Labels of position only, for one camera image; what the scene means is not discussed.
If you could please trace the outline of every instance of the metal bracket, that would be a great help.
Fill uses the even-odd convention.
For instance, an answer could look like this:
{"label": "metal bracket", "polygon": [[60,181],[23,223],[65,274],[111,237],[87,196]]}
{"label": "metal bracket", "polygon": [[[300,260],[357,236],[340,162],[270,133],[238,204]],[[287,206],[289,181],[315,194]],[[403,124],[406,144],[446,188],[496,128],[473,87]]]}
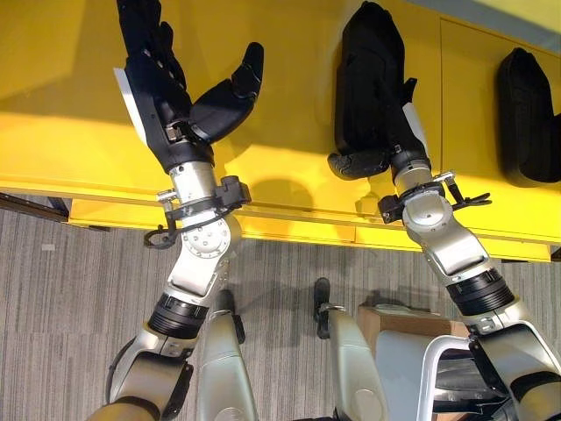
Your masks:
{"label": "metal bracket", "polygon": [[0,193],[0,208],[17,213],[23,213],[36,218],[48,219],[54,222],[68,222],[69,211],[59,197],[48,197],[52,208],[43,204],[20,199],[19,197]]}

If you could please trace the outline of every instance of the black band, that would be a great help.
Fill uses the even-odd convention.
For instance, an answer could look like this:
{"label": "black band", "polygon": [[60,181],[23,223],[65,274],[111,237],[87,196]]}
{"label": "black band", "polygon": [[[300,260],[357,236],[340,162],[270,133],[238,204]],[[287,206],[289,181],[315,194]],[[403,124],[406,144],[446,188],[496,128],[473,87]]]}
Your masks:
{"label": "black band", "polygon": [[512,383],[510,388],[516,400],[520,402],[524,395],[530,392],[533,388],[542,386],[543,384],[561,382],[561,375],[552,373],[551,371],[540,371],[530,375],[523,375],[518,377]]}
{"label": "black band", "polygon": [[115,401],[115,403],[127,403],[129,405],[138,406],[143,410],[146,410],[146,412],[148,412],[154,420],[160,419],[160,410],[158,410],[158,407],[154,403],[146,401],[145,399],[135,396],[125,396]]}
{"label": "black band", "polygon": [[515,300],[515,296],[496,269],[453,283],[446,288],[464,316],[487,313]]}
{"label": "black band", "polygon": [[148,326],[156,332],[178,339],[193,339],[207,316],[207,307],[184,303],[162,294],[156,304]]}

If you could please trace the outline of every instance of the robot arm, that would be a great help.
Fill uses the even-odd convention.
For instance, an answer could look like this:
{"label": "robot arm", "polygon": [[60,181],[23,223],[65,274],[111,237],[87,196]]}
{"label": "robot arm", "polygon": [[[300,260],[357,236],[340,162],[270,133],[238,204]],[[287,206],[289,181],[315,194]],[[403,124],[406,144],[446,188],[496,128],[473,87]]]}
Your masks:
{"label": "robot arm", "polygon": [[[485,248],[453,211],[489,203],[488,194],[464,199],[452,172],[433,177],[428,158],[394,158],[398,196],[379,202],[385,222],[401,219],[423,249],[471,333],[470,348],[486,383],[510,396],[518,419],[561,419],[561,364],[493,267]],[[445,184],[457,203],[444,197]]]}
{"label": "robot arm", "polygon": [[251,201],[236,176],[217,185],[211,144],[251,112],[264,54],[251,43],[231,79],[191,103],[172,51],[173,31],[160,23],[160,2],[117,0],[117,6],[128,52],[117,81],[137,134],[174,185],[158,194],[167,228],[146,234],[145,244],[168,248],[179,237],[181,253],[150,319],[111,364],[107,405],[90,420],[168,420],[185,400],[193,373],[188,357],[240,237],[229,213]]}

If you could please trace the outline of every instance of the gray carpet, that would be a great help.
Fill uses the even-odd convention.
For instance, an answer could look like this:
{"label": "gray carpet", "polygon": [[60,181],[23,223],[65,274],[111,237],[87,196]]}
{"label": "gray carpet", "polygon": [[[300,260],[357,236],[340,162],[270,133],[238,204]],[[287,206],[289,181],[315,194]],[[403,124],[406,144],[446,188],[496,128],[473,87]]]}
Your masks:
{"label": "gray carpet", "polygon": [[[83,420],[102,404],[106,368],[151,314],[179,248],[147,250],[142,232],[93,232],[1,211],[0,230],[0,419]],[[498,266],[560,349],[561,264]],[[456,316],[418,253],[243,241],[229,283],[264,421],[332,411],[328,344],[314,336],[310,316],[319,276],[353,315],[377,290]],[[194,419],[196,382],[180,420]]]}

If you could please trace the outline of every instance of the robotic hand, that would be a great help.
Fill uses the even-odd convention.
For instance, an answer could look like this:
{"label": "robotic hand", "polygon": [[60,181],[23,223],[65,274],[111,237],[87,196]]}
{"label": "robotic hand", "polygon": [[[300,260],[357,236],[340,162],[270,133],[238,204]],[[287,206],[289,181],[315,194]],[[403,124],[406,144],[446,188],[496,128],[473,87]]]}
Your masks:
{"label": "robotic hand", "polygon": [[[191,103],[172,51],[173,31],[160,23],[160,2],[117,0],[117,7],[128,53],[124,70],[115,70],[117,80],[139,137],[174,185],[158,194],[168,227],[148,233],[145,243],[168,248],[179,236],[181,254],[152,316],[111,364],[107,405],[90,420],[168,420],[185,400],[193,373],[188,357],[239,239],[239,225],[228,214],[251,201],[236,176],[217,186],[211,144],[252,111],[264,52],[251,43],[231,79]],[[162,238],[152,242],[156,235]]]}
{"label": "robotic hand", "polygon": [[[453,215],[491,203],[489,195],[464,198],[452,172],[431,174],[412,104],[415,81],[402,83],[403,60],[403,43],[389,13],[364,2],[344,29],[336,119],[341,154],[329,157],[330,167],[344,179],[391,167],[397,195],[379,201],[380,214],[385,223],[402,220],[422,247],[463,315],[487,385],[514,405],[517,419],[561,419],[561,360],[483,246]],[[446,200],[443,183],[455,204]]]}

